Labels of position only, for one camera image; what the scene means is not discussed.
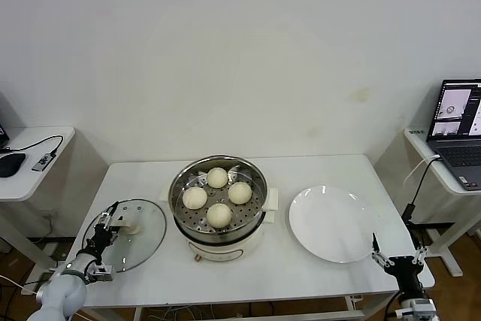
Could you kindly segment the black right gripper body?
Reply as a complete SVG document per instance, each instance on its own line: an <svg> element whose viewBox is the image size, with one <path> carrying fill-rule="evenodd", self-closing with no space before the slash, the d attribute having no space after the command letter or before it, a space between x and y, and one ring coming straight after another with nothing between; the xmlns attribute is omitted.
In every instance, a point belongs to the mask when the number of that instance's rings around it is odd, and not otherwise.
<svg viewBox="0 0 481 321"><path fill-rule="evenodd" d="M422 262L416 261L413 256L389 257L389 266L386 268L386 273L397 280L401 293L422 293L418 278L421 271Z"/></svg>

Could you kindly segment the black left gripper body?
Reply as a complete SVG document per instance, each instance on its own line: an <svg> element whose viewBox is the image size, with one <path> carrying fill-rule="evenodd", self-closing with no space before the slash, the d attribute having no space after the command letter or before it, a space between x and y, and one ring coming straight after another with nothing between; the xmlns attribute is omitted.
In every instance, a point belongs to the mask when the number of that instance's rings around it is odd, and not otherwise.
<svg viewBox="0 0 481 321"><path fill-rule="evenodd" d="M96 261L102 260L102 253L112 244L113 231L110 226L97 224L94 235L86 241L85 252L95 257Z"/></svg>

